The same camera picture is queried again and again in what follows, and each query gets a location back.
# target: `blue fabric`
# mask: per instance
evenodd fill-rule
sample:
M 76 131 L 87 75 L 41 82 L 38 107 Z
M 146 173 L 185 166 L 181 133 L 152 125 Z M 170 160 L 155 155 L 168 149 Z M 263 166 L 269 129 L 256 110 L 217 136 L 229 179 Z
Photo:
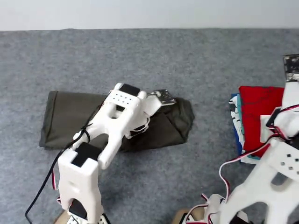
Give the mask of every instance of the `blue fabric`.
M 231 94 L 231 98 L 235 97 L 235 96 L 238 96 L 239 94 L 238 93 L 232 93 Z M 237 150 L 238 150 L 238 154 L 241 155 L 242 154 L 242 145 L 239 141 L 239 136 L 238 136 L 238 133 L 237 133 L 237 130 L 235 129 L 235 126 L 233 124 L 233 129 L 234 129 L 234 133 L 235 133 L 235 142 L 236 142 L 236 145 L 237 145 Z

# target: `folded cloth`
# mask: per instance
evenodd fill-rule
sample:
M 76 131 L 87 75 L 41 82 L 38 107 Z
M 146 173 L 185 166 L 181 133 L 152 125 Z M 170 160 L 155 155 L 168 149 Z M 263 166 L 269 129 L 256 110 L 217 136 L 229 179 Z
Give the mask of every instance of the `folded cloth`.
M 271 115 L 275 107 L 281 106 L 284 88 L 241 86 L 239 88 L 242 102 L 242 123 L 245 143 L 243 149 L 251 151 L 262 146 L 261 115 Z M 254 155 L 261 157 L 268 147 Z
M 105 98 L 105 95 L 51 91 L 39 145 L 47 149 L 65 147 Z M 185 143 L 194 114 L 188 100 L 176 98 L 176 101 L 174 105 L 161 107 L 151 117 L 146 132 L 129 140 L 124 138 L 120 150 L 140 151 Z M 100 135 L 91 144 L 103 148 L 107 144 L 107 136 Z

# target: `wire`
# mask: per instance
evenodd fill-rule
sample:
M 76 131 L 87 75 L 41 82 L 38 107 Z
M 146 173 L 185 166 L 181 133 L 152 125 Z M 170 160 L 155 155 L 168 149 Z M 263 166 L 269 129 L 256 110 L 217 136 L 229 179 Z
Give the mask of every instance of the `wire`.
M 58 188 L 57 188 L 57 186 L 56 186 L 56 178 L 55 178 L 55 172 L 54 172 L 54 169 L 52 170 L 51 178 L 52 178 L 52 188 L 53 188 L 54 190 L 58 190 Z
M 219 176 L 220 176 L 220 178 L 223 180 L 223 182 L 225 183 L 225 186 L 226 186 L 226 197 L 225 197 L 225 202 L 228 201 L 228 197 L 229 197 L 229 195 L 230 195 L 230 185 L 229 185 L 228 180 L 225 179 L 225 178 L 222 176 L 222 174 L 221 174 L 222 168 L 223 168 L 225 165 L 227 165 L 227 164 L 230 164 L 230 163 L 239 161 L 241 158 L 243 158 L 243 157 L 245 157 L 245 156 L 254 154 L 254 153 L 256 153 L 256 152 L 262 150 L 266 145 L 268 145 L 268 142 L 269 142 L 272 138 L 275 138 L 275 137 L 282 138 L 283 140 L 285 140 L 285 138 L 283 138 L 280 134 L 278 134 L 278 133 L 273 134 L 273 135 L 271 135 L 271 136 L 267 139 L 267 141 L 266 141 L 262 146 L 260 146 L 259 148 L 254 149 L 254 150 L 251 150 L 251 151 L 248 151 L 248 152 L 245 152 L 245 153 L 243 153 L 242 155 L 240 155 L 240 156 L 238 156 L 238 157 L 236 157 L 236 158 L 234 158 L 234 159 L 232 159 L 232 160 L 229 160 L 229 161 L 223 163 L 223 164 L 220 166 L 220 168 L 219 168 Z
M 146 112 L 144 112 L 144 113 L 145 113 L 145 115 L 146 115 L 146 120 L 147 120 L 147 122 L 144 124 L 144 127 L 140 128 L 140 129 L 134 129 L 134 130 L 132 130 L 132 132 L 141 132 L 141 131 L 143 131 L 144 129 L 147 129 L 147 128 L 149 127 L 150 116 L 149 116 Z
M 194 222 L 187 222 L 188 221 L 188 218 L 189 216 L 191 215 L 191 213 L 196 209 L 196 208 L 202 208 L 202 207 L 207 207 L 208 204 L 198 204 L 198 205 L 195 205 L 193 208 L 190 209 L 190 211 L 187 213 L 187 215 L 185 216 L 185 223 L 194 223 Z
M 76 142 L 83 136 L 83 134 L 84 134 L 85 132 L 82 131 L 82 129 L 86 129 L 88 126 L 92 125 L 92 124 L 89 124 L 89 122 L 90 122 L 90 120 L 93 118 L 93 116 L 95 115 L 95 113 L 97 113 L 97 112 L 99 111 L 99 109 L 102 107 L 103 103 L 102 103 L 101 105 L 97 106 L 96 109 L 93 111 L 93 113 L 89 116 L 89 118 L 87 119 L 87 121 L 85 122 L 85 124 L 83 125 L 83 127 L 81 128 L 80 135 L 79 135 L 76 139 L 74 139 L 73 141 L 71 141 L 71 142 L 69 142 L 68 144 L 66 144 L 66 146 L 64 147 L 64 149 L 61 150 L 61 151 L 57 154 L 57 156 L 55 157 L 55 159 L 54 159 L 54 161 L 52 162 L 52 165 L 51 165 L 51 167 L 50 167 L 50 169 L 49 169 L 49 171 L 48 171 L 48 173 L 47 173 L 47 175 L 46 175 L 46 177 L 45 177 L 45 179 L 44 179 L 44 181 L 43 181 L 43 183 L 42 183 L 40 189 L 38 190 L 38 192 L 37 192 L 35 198 L 33 199 L 32 203 L 30 204 L 30 206 L 27 208 L 27 210 L 26 210 L 26 212 L 25 212 L 25 217 L 26 217 L 26 219 L 28 220 L 28 222 L 29 222 L 30 224 L 32 224 L 32 222 L 31 222 L 30 218 L 28 217 L 28 213 L 30 212 L 30 210 L 32 209 L 33 205 L 36 203 L 36 201 L 37 201 L 39 195 L 41 194 L 41 192 L 43 191 L 44 187 L 46 186 L 46 183 L 47 183 L 47 181 L 48 181 L 50 175 L 51 175 L 52 172 L 53 172 L 53 168 L 54 168 L 55 164 L 57 163 L 58 158 L 62 155 L 62 153 L 63 153 L 66 149 L 68 149 L 69 147 L 71 147 L 74 143 L 76 143 Z
M 212 219 L 211 219 L 211 216 L 214 215 L 214 214 L 217 214 L 218 212 L 214 212 L 214 213 L 210 213 L 207 217 L 207 220 L 208 220 L 208 224 L 213 224 L 212 222 Z
M 292 109 L 295 109 L 295 108 L 298 108 L 299 107 L 299 104 L 296 104 L 296 105 L 293 105 L 293 106 L 289 106 L 289 107 L 286 107 L 285 109 L 282 109 L 280 112 L 278 113 L 282 113 L 282 112 L 285 112 L 285 111 L 290 111 Z
M 205 201 L 208 200 L 208 198 L 207 198 L 207 196 L 206 196 L 205 194 L 202 193 L 200 196 L 201 196 Z
M 73 218 L 73 221 L 76 221 L 77 224 L 79 224 L 79 222 L 74 218 L 74 216 L 71 216 Z

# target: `white wall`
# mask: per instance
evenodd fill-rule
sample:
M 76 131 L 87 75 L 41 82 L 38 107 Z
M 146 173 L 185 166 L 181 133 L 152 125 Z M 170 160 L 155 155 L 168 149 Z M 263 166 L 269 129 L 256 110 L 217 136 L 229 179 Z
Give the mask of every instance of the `white wall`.
M 0 0 L 0 30 L 298 28 L 299 0 Z

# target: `black cable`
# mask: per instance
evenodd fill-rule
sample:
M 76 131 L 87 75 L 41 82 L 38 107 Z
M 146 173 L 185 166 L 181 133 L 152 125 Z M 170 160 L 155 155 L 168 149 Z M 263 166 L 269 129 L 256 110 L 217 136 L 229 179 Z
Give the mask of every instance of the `black cable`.
M 87 119 L 87 121 L 85 122 L 85 124 L 83 125 L 83 127 L 81 128 L 82 131 L 80 132 L 80 135 L 79 135 L 76 139 L 74 139 L 73 141 L 71 141 L 71 142 L 69 142 L 68 144 L 66 144 L 66 146 L 64 147 L 64 149 L 61 150 L 61 151 L 57 154 L 57 156 L 55 157 L 55 159 L 54 159 L 54 161 L 52 162 L 52 165 L 51 165 L 51 167 L 50 167 L 50 170 L 48 171 L 48 174 L 46 175 L 46 178 L 44 179 L 44 181 L 43 181 L 43 183 L 42 183 L 42 186 L 41 186 L 40 189 L 38 190 L 38 192 L 37 192 L 35 198 L 33 199 L 32 203 L 30 204 L 30 206 L 27 208 L 27 210 L 26 210 L 26 212 L 25 212 L 25 217 L 26 217 L 26 219 L 28 220 L 28 222 L 29 222 L 30 224 L 32 224 L 32 222 L 31 222 L 30 218 L 28 217 L 28 213 L 30 212 L 30 210 L 32 209 L 33 205 L 36 203 L 36 201 L 37 201 L 39 195 L 41 194 L 41 192 L 43 191 L 44 187 L 46 186 L 46 183 L 47 183 L 47 181 L 48 181 L 48 179 L 49 179 L 49 177 L 50 177 L 50 175 L 51 175 L 51 173 L 52 173 L 52 171 L 53 171 L 53 168 L 54 168 L 55 164 L 56 164 L 57 161 L 58 161 L 58 158 L 62 155 L 62 153 L 63 153 L 66 149 L 68 149 L 68 148 L 71 147 L 74 143 L 76 143 L 76 142 L 83 136 L 84 133 L 87 135 L 88 139 L 90 139 L 89 134 L 87 134 L 88 132 L 86 131 L 86 128 L 87 128 L 88 126 L 92 125 L 92 124 L 88 124 L 88 123 L 89 123 L 89 121 L 93 118 L 93 116 L 95 115 L 95 113 L 97 113 L 97 112 L 99 111 L 99 109 L 102 107 L 102 105 L 103 105 L 103 103 L 102 103 L 101 105 L 97 106 L 96 109 L 93 111 L 93 113 L 89 116 L 89 118 Z
M 77 224 L 79 224 L 79 222 L 74 218 L 74 216 L 71 216 L 73 218 L 73 221 L 76 221 Z

